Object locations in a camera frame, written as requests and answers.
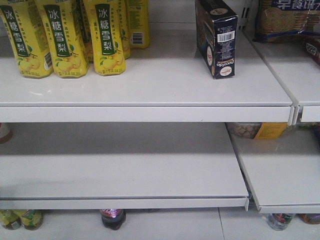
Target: food package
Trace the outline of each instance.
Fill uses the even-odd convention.
[[[297,36],[320,36],[320,0],[259,0],[257,41],[286,42]]]
[[[235,75],[238,16],[222,0],[195,0],[196,44],[215,79]]]
[[[287,122],[227,122],[227,129],[231,134],[246,139],[277,139],[293,127]]]
[[[35,1],[0,0],[0,15],[22,76],[40,79],[50,75],[50,49]]]
[[[303,40],[303,48],[307,54],[320,65],[320,36],[306,37]]]
[[[121,41],[118,0],[83,0],[88,16],[95,71],[102,76],[126,70]]]
[[[86,75],[89,63],[77,21],[76,0],[35,0],[46,31],[54,72],[61,78]]]
[[[150,45],[148,0],[125,0],[130,47],[145,49]]]

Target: green label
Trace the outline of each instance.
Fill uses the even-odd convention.
[[[110,21],[110,4],[95,5],[100,30],[101,48],[103,55],[115,54]]]
[[[59,57],[70,57],[71,54],[68,49],[64,26],[62,24],[60,7],[58,5],[44,5],[43,7],[51,26],[56,55]]]
[[[22,37],[19,24],[17,22],[17,18],[15,16],[14,10],[11,6],[0,6],[2,10],[7,26],[10,29],[12,34],[13,42],[16,48],[16,52],[20,57],[29,57],[30,54],[28,53],[26,44]]]

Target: yellow bottle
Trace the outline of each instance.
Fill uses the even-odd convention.
[[[76,0],[35,0],[48,39],[54,72],[61,78],[79,78],[89,67],[77,21]]]
[[[78,22],[81,30],[81,35],[88,56],[88,61],[90,64],[94,63],[94,50],[92,47],[92,40],[90,34],[89,20],[87,17],[85,5],[83,0],[75,0],[76,2],[76,13],[78,17]]]
[[[102,76],[126,70],[120,34],[118,0],[83,0],[89,19],[94,69]]]
[[[34,0],[0,0],[0,15],[21,74],[35,79],[50,75],[50,49]]]
[[[150,45],[148,0],[125,0],[130,47],[145,49]]]
[[[128,59],[131,55],[131,50],[130,50],[130,35],[129,35],[128,17],[127,17],[127,4],[125,0],[118,0],[118,15],[119,15],[123,55],[124,55],[124,59]]]

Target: shelf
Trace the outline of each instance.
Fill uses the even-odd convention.
[[[232,136],[261,213],[320,213],[320,148],[312,131],[275,140]]]
[[[14,123],[0,209],[245,206],[223,123]]]
[[[225,240],[318,240],[320,224],[309,225],[296,216],[283,231],[275,231],[267,223],[267,215],[256,209],[220,208]]]
[[[213,79],[196,48],[195,30],[151,32],[133,49],[127,70],[79,79],[20,76],[1,38],[0,122],[289,122],[292,101],[242,32],[236,76]]]
[[[209,209],[160,209],[147,213],[128,210],[118,231],[105,228],[97,210],[45,211],[43,225],[36,231],[0,228],[6,240],[224,240],[219,212]]]
[[[302,112],[301,122],[320,122],[320,66],[299,42],[253,42],[253,46]]]

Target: product label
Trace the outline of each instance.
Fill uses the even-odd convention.
[[[115,48],[113,43],[113,33],[111,28],[111,16],[109,4],[97,4],[95,5],[96,15],[98,19],[98,28],[100,31],[102,55],[115,54]]]
[[[21,34],[19,24],[17,22],[17,17],[19,16],[15,15],[14,10],[11,6],[2,5],[0,6],[0,9],[3,12],[8,28],[11,32],[17,55],[20,57],[29,57],[30,54],[28,53],[28,49],[26,47],[23,35]]]
[[[57,56],[70,57],[60,7],[58,5],[44,5],[43,7],[50,22]]]
[[[272,0],[271,6],[283,11],[320,11],[320,0]]]
[[[10,133],[10,127],[6,123],[0,123],[0,139]]]
[[[286,122],[264,122],[254,139],[277,139],[287,126]]]

